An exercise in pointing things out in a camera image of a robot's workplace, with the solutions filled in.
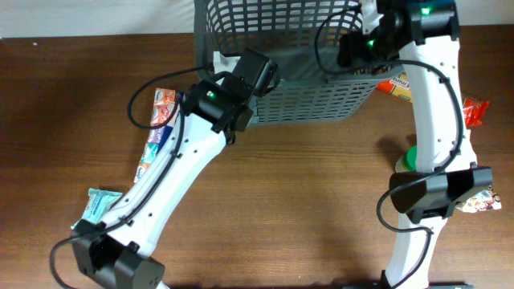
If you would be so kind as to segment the red spaghetti packet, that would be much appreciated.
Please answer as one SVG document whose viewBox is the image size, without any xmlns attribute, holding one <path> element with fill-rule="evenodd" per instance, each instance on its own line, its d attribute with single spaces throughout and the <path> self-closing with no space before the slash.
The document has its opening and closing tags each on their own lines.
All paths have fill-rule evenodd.
<svg viewBox="0 0 514 289">
<path fill-rule="evenodd" d="M 391 79 L 380 82 L 377 85 L 377 90 L 413 103 L 410 83 L 405 72 L 402 72 Z M 468 128 L 480 126 L 483 123 L 483 117 L 490 106 L 490 102 L 475 98 L 474 96 L 464 92 L 461 93 L 461 98 L 465 125 Z"/>
</svg>

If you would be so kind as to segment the grey plastic lattice basket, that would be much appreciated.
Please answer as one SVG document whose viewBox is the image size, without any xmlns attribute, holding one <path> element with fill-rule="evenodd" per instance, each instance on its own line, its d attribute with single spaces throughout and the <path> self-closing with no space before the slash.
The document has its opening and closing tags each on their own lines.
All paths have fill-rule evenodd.
<svg viewBox="0 0 514 289">
<path fill-rule="evenodd" d="M 360 32 L 356 1 L 195 0 L 195 63 L 230 71 L 247 48 L 274 60 L 280 84 L 254 98 L 253 125 L 310 123 L 351 116 L 401 67 L 329 75 L 339 66 L 339 40 Z"/>
</svg>

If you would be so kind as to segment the beige brown snack pouch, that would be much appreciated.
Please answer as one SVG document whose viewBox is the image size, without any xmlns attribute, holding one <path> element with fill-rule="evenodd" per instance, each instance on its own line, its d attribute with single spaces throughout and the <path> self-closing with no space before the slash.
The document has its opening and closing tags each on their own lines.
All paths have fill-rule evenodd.
<svg viewBox="0 0 514 289">
<path fill-rule="evenodd" d="M 502 208 L 500 196 L 495 193 L 491 185 L 470 197 L 456 208 L 464 213 L 478 213 L 489 210 L 500 210 Z"/>
</svg>

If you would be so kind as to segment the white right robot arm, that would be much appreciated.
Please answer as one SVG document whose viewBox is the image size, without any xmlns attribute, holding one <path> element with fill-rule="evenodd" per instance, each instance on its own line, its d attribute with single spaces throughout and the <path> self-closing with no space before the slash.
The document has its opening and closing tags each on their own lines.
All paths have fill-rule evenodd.
<svg viewBox="0 0 514 289">
<path fill-rule="evenodd" d="M 381 288 L 427 288 L 435 243 L 455 208 L 492 184 L 492 169 L 478 164 L 462 111 L 459 86 L 459 16 L 453 1 L 359 1 L 357 45 L 343 44 L 344 72 L 403 66 L 414 94 L 417 156 L 412 172 L 394 173 L 389 198 L 398 224 L 392 259 Z"/>
</svg>

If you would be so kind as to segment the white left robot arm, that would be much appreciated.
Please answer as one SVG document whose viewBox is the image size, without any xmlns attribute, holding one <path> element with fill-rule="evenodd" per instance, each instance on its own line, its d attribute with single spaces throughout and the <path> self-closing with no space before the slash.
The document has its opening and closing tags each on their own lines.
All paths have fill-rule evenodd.
<svg viewBox="0 0 514 289">
<path fill-rule="evenodd" d="M 93 224 L 71 234 L 80 273 L 103 288 L 164 288 L 165 266 L 152 258 L 172 212 L 198 174 L 248 126 L 254 96 L 279 83 L 279 66 L 246 49 L 235 66 L 193 85 L 177 123 L 143 177 Z"/>
</svg>

